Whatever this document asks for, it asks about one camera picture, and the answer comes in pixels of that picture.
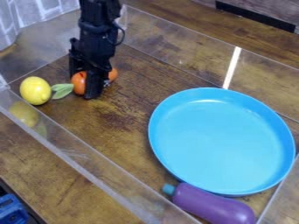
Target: green leaf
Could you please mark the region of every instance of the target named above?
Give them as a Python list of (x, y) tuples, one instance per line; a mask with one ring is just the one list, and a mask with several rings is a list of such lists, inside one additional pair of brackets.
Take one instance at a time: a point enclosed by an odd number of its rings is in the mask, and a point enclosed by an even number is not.
[(53, 100), (59, 100), (61, 99), (63, 97), (65, 97), (71, 92), (72, 92), (72, 88), (73, 86), (68, 86), (63, 89), (60, 89), (52, 96), (52, 99)]
[(51, 90), (55, 92), (59, 92), (63, 89), (69, 89), (69, 88), (73, 88), (73, 84), (71, 84), (71, 83), (63, 83), (63, 84), (56, 84), (56, 85), (51, 86)]

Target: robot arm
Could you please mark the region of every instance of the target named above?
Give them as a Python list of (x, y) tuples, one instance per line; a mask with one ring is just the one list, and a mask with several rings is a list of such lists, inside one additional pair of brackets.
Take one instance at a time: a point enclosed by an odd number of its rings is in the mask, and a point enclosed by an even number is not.
[[(112, 70), (109, 58), (115, 56), (116, 46), (126, 32), (115, 19), (120, 17), (121, 5), (117, 0), (79, 0), (80, 19), (79, 39), (72, 38), (69, 49), (69, 77), (87, 71), (84, 98), (100, 96), (108, 84), (108, 72)], [(117, 42), (117, 31), (123, 38)]]

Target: yellow lemon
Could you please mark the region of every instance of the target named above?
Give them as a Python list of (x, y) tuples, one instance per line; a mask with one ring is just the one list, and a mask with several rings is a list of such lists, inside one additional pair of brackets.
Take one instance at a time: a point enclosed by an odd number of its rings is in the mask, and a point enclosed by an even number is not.
[(39, 122), (40, 117), (37, 111), (23, 101), (17, 101), (9, 107), (9, 112), (29, 128)]
[(43, 78), (31, 76), (23, 80), (20, 94), (32, 105), (41, 105), (51, 99), (52, 88)]

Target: blue plastic plate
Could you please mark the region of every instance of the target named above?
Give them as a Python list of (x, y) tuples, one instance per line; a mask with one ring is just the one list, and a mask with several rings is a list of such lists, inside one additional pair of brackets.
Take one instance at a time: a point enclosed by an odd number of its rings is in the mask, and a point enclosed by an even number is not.
[(295, 140), (280, 116), (227, 89), (195, 88), (170, 96), (154, 111), (148, 136), (172, 175), (228, 196), (275, 186), (295, 161)]

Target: wooden table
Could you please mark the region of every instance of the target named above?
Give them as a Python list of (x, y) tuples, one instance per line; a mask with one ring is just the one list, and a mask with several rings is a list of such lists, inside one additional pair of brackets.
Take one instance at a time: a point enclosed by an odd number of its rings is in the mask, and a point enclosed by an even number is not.
[[(126, 3), (216, 39), (299, 67), (296, 35), (200, 7), (190, 1), (163, 0), (148, 3), (144, 0), (127, 0)], [(85, 101), (72, 94), (60, 101), (48, 102), (39, 110), (160, 193), (166, 182), (178, 182), (159, 164), (148, 145), (150, 115), (168, 95), (187, 88), (214, 85), (126, 45), (117, 48), (112, 63), (120, 77), (99, 99)], [(67, 73), (68, 61), (64, 57), (31, 75), (56, 84), (68, 82)], [(279, 88), (279, 83), (292, 84), (288, 76), (274, 74), (271, 77), (268, 88)], [(16, 93), (21, 80), (11, 85)], [(255, 87), (263, 84), (267, 84), (267, 80), (263, 74), (256, 73), (255, 79), (240, 76), (232, 87), (259, 96), (263, 93)], [(291, 90), (280, 95), (280, 100), (270, 102), (286, 115), (294, 115), (296, 99), (292, 98), (294, 103), (288, 106), (284, 100), (290, 99), (296, 89), (288, 87)], [(284, 120), (298, 140), (298, 124), (287, 118)], [(3, 115), (0, 121), (0, 174), (49, 223), (143, 223)], [(274, 190), (239, 198), (250, 204), (256, 217)]]

